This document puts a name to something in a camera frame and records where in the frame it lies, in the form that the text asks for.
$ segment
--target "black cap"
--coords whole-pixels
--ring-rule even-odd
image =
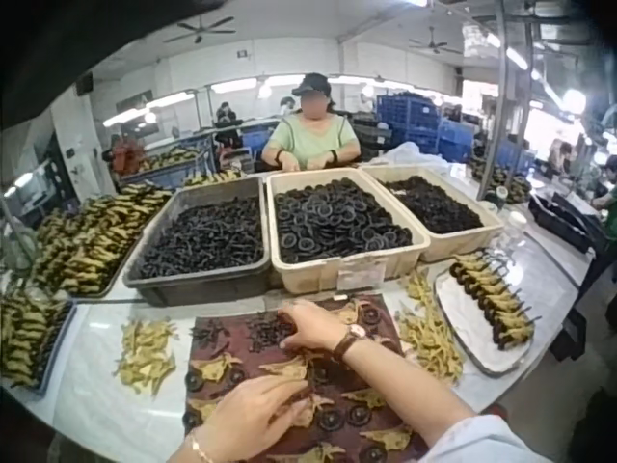
[[[332,87],[328,82],[328,77],[317,72],[311,72],[305,75],[300,87],[291,91],[294,96],[302,96],[306,92],[321,92],[325,96],[330,97]]]

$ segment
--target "woman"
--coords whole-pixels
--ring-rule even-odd
[[[332,87],[325,75],[307,74],[292,94],[301,111],[284,118],[272,134],[262,159],[286,172],[319,170],[360,155],[360,143],[347,120],[334,114]]]
[[[309,302],[295,301],[281,314],[297,332],[284,349],[327,350],[377,390],[401,420],[429,446],[421,461],[546,462],[497,416],[477,416],[444,383]],[[237,386],[207,422],[193,430],[170,463],[248,460],[276,444],[311,404],[293,400],[305,380],[261,376]]]

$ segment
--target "metal pole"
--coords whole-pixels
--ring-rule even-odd
[[[531,72],[533,70],[533,34],[531,31],[531,24],[524,25],[524,40],[525,40],[525,55],[529,64],[529,69],[525,73],[525,87],[523,94],[523,116],[521,117],[521,123],[519,124],[519,134],[517,136],[517,149],[514,156],[514,164],[508,169],[508,177],[505,180],[505,187],[510,190],[512,184],[512,178],[517,172],[519,161],[521,160],[521,154],[523,154],[524,133],[527,129],[527,122],[529,121],[529,103],[531,102],[531,88],[533,85],[533,79],[531,78]]]
[[[497,16],[497,31],[499,33],[499,40],[501,41],[501,47],[499,48],[499,98],[497,99],[497,111],[495,119],[495,130],[493,130],[493,140],[489,144],[485,158],[486,166],[484,168],[484,175],[482,176],[482,183],[480,183],[480,191],[478,191],[478,201],[484,199],[491,179],[493,178],[493,167],[495,165],[495,156],[497,153],[497,147],[501,141],[501,133],[503,132],[503,123],[505,121],[505,98],[508,91],[508,59],[506,56],[506,50],[508,49],[508,32],[505,27],[505,7],[503,6],[503,0],[495,0],[495,10]]]

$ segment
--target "paper label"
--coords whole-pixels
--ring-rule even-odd
[[[388,258],[363,258],[343,261],[338,269],[336,289],[349,291],[363,287],[375,287],[386,278]]]

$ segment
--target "wristwatch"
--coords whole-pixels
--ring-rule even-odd
[[[347,330],[347,334],[338,343],[333,351],[333,357],[337,362],[343,361],[343,355],[349,350],[349,348],[353,345],[357,340],[363,340],[366,338],[366,330],[360,325],[349,325]]]

